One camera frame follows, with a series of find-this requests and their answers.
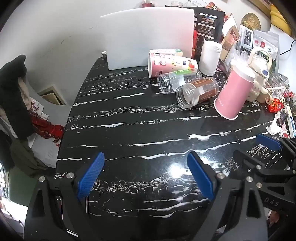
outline red candy wrapper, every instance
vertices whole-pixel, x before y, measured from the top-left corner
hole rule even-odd
[[[286,92],[286,93],[284,94],[284,98],[287,98],[287,97],[292,98],[292,97],[293,97],[293,92]]]
[[[268,110],[273,113],[273,112],[278,112],[281,109],[283,109],[284,104],[281,102],[279,99],[274,98],[272,103],[268,105]]]

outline metal screw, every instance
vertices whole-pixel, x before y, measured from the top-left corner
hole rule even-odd
[[[218,177],[219,179],[223,179],[223,178],[225,178],[225,175],[224,175],[223,173],[219,172],[219,173],[217,174],[217,177]]]
[[[247,182],[251,183],[253,181],[253,178],[252,177],[247,177],[246,180],[247,180]]]
[[[72,179],[74,177],[74,173],[73,172],[68,172],[66,177],[69,178],[69,179]]]
[[[257,188],[261,188],[261,187],[262,187],[262,183],[257,183],[257,184],[256,184],[256,187],[257,187]]]
[[[44,181],[45,181],[45,176],[41,176],[41,177],[39,177],[39,178],[38,178],[38,181],[41,182],[41,183],[44,182]]]

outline clear plastic jar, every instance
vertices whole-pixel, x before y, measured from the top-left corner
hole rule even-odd
[[[178,103],[182,108],[190,108],[219,93],[219,85],[215,78],[206,77],[201,80],[182,85],[176,90]]]
[[[184,69],[161,74],[157,78],[158,86],[163,94],[174,93],[179,86],[200,80],[202,74],[198,69]]]

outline pink paper cup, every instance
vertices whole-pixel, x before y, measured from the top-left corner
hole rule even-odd
[[[149,53],[148,73],[149,78],[157,77],[161,74],[183,70],[197,69],[197,62],[191,58],[158,53]]]
[[[242,109],[255,79],[255,73],[247,66],[235,66],[228,80],[214,100],[219,115],[235,120]]]

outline white cutting board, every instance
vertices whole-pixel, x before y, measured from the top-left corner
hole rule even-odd
[[[101,19],[109,70],[148,65],[150,49],[181,49],[191,58],[192,9],[145,7]]]

